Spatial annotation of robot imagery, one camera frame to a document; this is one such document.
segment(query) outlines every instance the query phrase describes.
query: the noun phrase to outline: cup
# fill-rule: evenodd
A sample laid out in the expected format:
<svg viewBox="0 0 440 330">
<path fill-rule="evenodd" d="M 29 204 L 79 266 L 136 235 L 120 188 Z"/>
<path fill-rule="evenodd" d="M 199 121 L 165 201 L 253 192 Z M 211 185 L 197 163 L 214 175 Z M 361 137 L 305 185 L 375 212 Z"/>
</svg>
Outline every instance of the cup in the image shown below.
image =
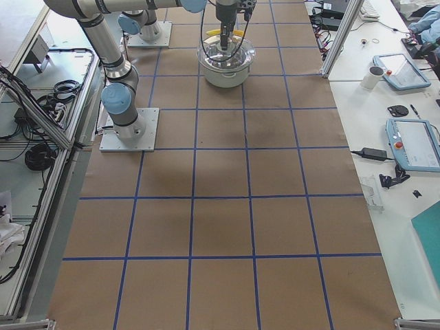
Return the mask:
<svg viewBox="0 0 440 330">
<path fill-rule="evenodd" d="M 368 73 L 360 82 L 360 85 L 366 89 L 373 89 L 377 82 L 382 79 L 384 70 L 381 67 L 372 66 L 368 69 Z"/>
</svg>

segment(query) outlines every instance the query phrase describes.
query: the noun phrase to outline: keyboard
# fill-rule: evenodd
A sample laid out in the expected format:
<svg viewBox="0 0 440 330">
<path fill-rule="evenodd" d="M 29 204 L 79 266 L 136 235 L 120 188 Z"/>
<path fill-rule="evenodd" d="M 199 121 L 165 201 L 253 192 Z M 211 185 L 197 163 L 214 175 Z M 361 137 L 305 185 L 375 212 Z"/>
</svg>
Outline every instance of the keyboard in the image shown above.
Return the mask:
<svg viewBox="0 0 440 330">
<path fill-rule="evenodd" d="M 380 15 L 377 10 L 371 5 L 369 0 L 364 0 L 359 11 L 359 17 L 366 22 L 379 21 Z"/>
</svg>

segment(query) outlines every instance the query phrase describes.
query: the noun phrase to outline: teal folder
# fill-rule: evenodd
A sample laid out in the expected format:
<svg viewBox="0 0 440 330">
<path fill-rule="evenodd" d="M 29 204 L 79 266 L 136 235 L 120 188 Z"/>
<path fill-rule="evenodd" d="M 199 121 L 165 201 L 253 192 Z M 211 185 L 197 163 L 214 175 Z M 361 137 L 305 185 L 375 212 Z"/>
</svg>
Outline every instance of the teal folder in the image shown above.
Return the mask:
<svg viewBox="0 0 440 330">
<path fill-rule="evenodd" d="M 412 220 L 437 285 L 440 287 L 440 201 Z"/>
</svg>

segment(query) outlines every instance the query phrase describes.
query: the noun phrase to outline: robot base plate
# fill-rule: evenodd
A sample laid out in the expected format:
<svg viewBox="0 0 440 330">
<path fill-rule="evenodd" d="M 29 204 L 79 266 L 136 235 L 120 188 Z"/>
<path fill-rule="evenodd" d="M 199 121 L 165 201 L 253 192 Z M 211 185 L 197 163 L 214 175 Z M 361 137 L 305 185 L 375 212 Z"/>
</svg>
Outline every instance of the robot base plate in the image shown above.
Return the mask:
<svg viewBox="0 0 440 330">
<path fill-rule="evenodd" d="M 138 34 L 135 36 L 130 36 L 128 47 L 142 47 L 142 48 L 157 48 L 157 47 L 168 47 L 170 45 L 171 28 L 173 24 L 171 22 L 159 22 L 157 24 L 162 29 L 162 34 L 159 38 L 148 42 L 140 38 Z"/>
<path fill-rule="evenodd" d="M 138 139 L 121 140 L 113 129 L 106 130 L 102 135 L 100 151 L 154 151 L 159 108 L 138 108 L 137 112 L 146 120 L 144 135 Z M 113 121 L 109 117 L 106 126 L 112 125 Z"/>
</svg>

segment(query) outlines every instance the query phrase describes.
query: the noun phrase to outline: white pot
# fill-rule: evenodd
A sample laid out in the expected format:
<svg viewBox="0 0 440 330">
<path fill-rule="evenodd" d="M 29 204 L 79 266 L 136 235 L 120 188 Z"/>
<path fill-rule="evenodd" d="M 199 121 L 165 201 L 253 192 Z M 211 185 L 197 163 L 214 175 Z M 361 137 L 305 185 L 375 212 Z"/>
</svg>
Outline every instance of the white pot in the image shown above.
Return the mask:
<svg viewBox="0 0 440 330">
<path fill-rule="evenodd" d="M 255 49 L 251 42 L 240 36 L 228 39 L 228 49 L 220 47 L 220 36 L 211 36 L 197 49 L 197 58 L 206 80 L 214 86 L 231 88 L 241 85 L 250 73 L 250 65 L 255 59 Z"/>
<path fill-rule="evenodd" d="M 238 72 L 217 72 L 206 67 L 203 68 L 206 80 L 214 86 L 221 88 L 231 88 L 241 85 L 250 73 L 250 66 Z"/>
</svg>

